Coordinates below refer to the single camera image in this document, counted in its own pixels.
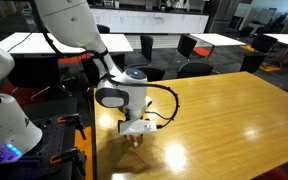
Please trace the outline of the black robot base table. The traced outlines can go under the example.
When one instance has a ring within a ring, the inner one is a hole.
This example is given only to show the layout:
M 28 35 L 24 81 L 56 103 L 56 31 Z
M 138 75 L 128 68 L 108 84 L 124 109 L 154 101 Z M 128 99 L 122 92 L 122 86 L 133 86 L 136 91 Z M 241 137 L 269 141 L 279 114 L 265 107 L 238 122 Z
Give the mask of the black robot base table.
M 0 162 L 0 180 L 86 180 L 72 161 L 50 165 L 51 156 L 77 147 L 73 123 L 58 123 L 61 116 L 78 113 L 75 98 L 24 105 L 24 112 L 43 132 L 40 143 L 14 163 Z

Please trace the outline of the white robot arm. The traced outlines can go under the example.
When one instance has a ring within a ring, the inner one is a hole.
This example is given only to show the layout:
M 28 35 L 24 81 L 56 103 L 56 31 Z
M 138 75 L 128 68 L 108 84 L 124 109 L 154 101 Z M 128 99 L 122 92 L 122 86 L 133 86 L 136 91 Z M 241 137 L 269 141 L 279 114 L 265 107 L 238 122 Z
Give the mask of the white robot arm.
M 113 62 L 108 45 L 101 37 L 87 0 L 34 0 L 57 54 L 87 53 L 99 70 L 96 101 L 106 108 L 120 108 L 127 119 L 118 124 L 121 135 L 147 134 L 157 130 L 143 118 L 151 103 L 147 77 L 137 69 L 122 71 Z M 13 57 L 0 47 L 0 80 L 14 68 Z M 0 159 L 19 160 L 42 140 L 43 132 L 23 112 L 15 98 L 0 93 Z

